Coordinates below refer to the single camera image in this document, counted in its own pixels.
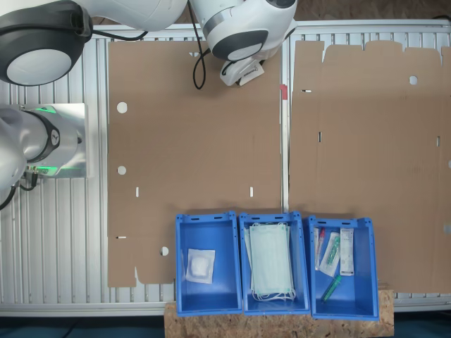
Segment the metal grid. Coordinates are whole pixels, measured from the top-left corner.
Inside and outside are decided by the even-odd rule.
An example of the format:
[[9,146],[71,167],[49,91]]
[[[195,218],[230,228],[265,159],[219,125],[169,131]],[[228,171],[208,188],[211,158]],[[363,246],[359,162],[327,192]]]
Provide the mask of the metal grid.
[[[404,46],[437,48],[450,45],[446,21],[343,21],[299,23],[284,43],[281,80],[292,90],[295,41],[361,44],[392,39]],[[125,26],[97,29],[125,36]],[[173,25],[149,33],[144,40],[194,39],[191,25]],[[19,192],[0,213],[0,315],[83,316],[162,315],[174,301],[174,285],[140,284],[135,288],[107,286],[108,43],[95,36],[82,58],[64,78],[40,87],[0,83],[0,104],[85,103],[88,118],[86,179],[40,180],[32,192]],[[288,209],[288,149],[291,100],[280,108],[283,151],[283,209]],[[6,198],[2,192],[0,200]],[[396,311],[451,308],[451,295],[396,294]]]

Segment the brown cardboard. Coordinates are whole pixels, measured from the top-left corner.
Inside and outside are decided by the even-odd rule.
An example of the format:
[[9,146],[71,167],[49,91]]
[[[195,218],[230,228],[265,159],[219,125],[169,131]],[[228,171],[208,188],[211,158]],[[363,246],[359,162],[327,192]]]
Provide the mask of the brown cardboard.
[[380,279],[451,292],[450,48],[323,48],[296,45],[290,209],[372,218]]
[[109,286],[134,287],[135,268],[141,283],[171,283],[178,213],[280,212],[280,57],[244,87],[227,87],[223,61],[207,56],[198,91],[196,42],[109,48]]

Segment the blue plastic bin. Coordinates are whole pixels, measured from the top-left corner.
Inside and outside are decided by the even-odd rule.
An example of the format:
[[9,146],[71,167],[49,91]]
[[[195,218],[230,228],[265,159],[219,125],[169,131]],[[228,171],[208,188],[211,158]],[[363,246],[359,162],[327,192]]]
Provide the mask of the blue plastic bin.
[[[247,257],[245,229],[254,223],[287,223],[290,227],[290,259],[293,284],[296,290],[294,301],[256,301],[251,291],[251,267]],[[307,266],[302,238],[301,214],[297,211],[279,215],[240,215],[242,289],[245,315],[310,314]]]
[[[302,220],[305,233],[305,253],[309,271],[311,315],[317,319],[379,320],[378,276],[373,223],[369,218],[358,220],[317,219]],[[354,276],[342,276],[341,283],[327,302],[321,297],[333,278],[315,270],[314,227],[324,227],[325,237],[321,260],[329,243],[331,232],[340,228],[354,228]],[[338,264],[335,276],[340,275]]]
[[[224,315],[242,312],[237,216],[177,215],[175,218],[177,314]],[[213,284],[188,282],[188,249],[214,250]]]

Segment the green light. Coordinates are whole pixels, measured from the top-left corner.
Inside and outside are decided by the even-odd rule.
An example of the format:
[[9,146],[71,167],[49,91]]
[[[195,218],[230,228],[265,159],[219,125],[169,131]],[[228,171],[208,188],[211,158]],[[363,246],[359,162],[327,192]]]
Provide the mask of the green light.
[[58,172],[57,167],[37,167],[37,171],[43,175],[53,176]]
[[35,110],[36,111],[45,111],[46,113],[56,114],[56,111],[54,109],[36,108]]

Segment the sterile gauze package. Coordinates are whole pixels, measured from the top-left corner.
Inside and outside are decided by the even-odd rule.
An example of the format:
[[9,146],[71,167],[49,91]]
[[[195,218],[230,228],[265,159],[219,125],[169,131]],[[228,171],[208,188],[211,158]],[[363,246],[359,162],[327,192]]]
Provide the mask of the sterile gauze package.
[[213,283],[214,250],[188,249],[186,280],[194,283]]
[[340,261],[340,234],[331,232],[326,252],[319,266],[319,270],[331,277],[335,276],[338,262]]

